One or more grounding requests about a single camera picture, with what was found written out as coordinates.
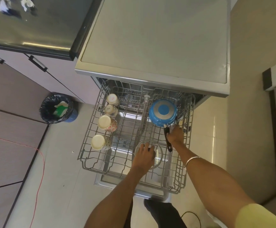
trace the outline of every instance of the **silver bracelet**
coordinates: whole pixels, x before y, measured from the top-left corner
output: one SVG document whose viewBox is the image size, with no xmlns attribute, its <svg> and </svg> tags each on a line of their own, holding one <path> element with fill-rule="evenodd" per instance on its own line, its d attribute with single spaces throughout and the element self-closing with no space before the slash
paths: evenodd
<svg viewBox="0 0 276 228">
<path fill-rule="evenodd" d="M 197 158 L 197 157 L 199 157 L 199 156 L 191 157 L 191 158 L 186 162 L 186 171 L 187 171 L 187 165 L 188 165 L 189 161 L 191 161 L 192 159 Z"/>
</svg>

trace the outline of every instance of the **blue saucepan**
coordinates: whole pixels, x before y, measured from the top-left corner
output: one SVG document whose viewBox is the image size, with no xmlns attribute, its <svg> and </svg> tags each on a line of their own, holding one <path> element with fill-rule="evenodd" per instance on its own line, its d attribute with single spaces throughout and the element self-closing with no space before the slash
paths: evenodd
<svg viewBox="0 0 276 228">
<path fill-rule="evenodd" d="M 177 110 L 173 102 L 166 99 L 155 101 L 150 108 L 149 118 L 156 126 L 163 127 L 168 151 L 172 152 L 172 145 L 167 140 L 167 133 L 170 133 L 170 125 L 174 122 Z"/>
</svg>

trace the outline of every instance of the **dishwasher rack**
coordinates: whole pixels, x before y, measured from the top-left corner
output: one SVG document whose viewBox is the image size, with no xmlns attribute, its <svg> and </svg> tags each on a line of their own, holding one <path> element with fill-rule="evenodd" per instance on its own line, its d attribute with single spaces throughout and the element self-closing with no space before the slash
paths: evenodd
<svg viewBox="0 0 276 228">
<path fill-rule="evenodd" d="M 98 119 L 104 114 L 108 104 L 106 97 L 114 93 L 120 99 L 116 121 L 118 128 L 107 132 L 98 128 Z M 149 95 L 148 103 L 144 96 Z M 186 170 L 176 150 L 169 152 L 164 137 L 163 128 L 156 126 L 148 117 L 152 103 L 157 99 L 169 99 L 177 107 L 176 122 L 185 131 L 184 143 L 189 148 L 190 132 L 193 119 L 195 96 L 190 93 L 169 89 L 126 83 L 116 80 L 106 80 L 95 104 L 87 132 L 85 134 L 78 160 L 83 169 L 122 179 L 129 172 L 134 158 L 134 152 L 140 141 L 147 139 L 160 144 L 163 157 L 160 165 L 140 180 L 141 185 L 161 189 L 171 193 L 179 193 L 185 187 Z M 91 139 L 96 134 L 107 135 L 112 140 L 109 150 L 94 150 Z"/>
</svg>

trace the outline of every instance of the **forearm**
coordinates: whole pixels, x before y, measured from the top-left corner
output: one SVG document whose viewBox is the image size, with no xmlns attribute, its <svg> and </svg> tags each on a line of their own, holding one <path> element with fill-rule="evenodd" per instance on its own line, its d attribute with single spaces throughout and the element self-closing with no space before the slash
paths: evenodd
<svg viewBox="0 0 276 228">
<path fill-rule="evenodd" d="M 184 144 L 176 143 L 173 146 L 184 164 L 197 156 Z M 188 163 L 187 172 L 206 209 L 228 227 L 234 225 L 240 208 L 253 203 L 234 178 L 217 165 L 195 158 Z"/>
<path fill-rule="evenodd" d="M 141 174 L 131 169 L 113 191 L 92 211 L 85 228 L 123 227 Z"/>
</svg>

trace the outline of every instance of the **black pants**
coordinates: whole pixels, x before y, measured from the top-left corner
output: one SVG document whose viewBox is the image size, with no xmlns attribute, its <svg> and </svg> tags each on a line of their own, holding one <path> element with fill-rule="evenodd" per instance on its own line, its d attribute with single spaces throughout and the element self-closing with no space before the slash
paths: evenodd
<svg viewBox="0 0 276 228">
<path fill-rule="evenodd" d="M 162 203 L 150 199 L 144 200 L 144 206 L 151 213 L 152 217 L 158 224 L 158 228 L 187 228 L 178 211 L 171 203 Z M 124 228 L 131 227 L 131 216 L 133 209 L 133 200 L 128 210 Z"/>
</svg>

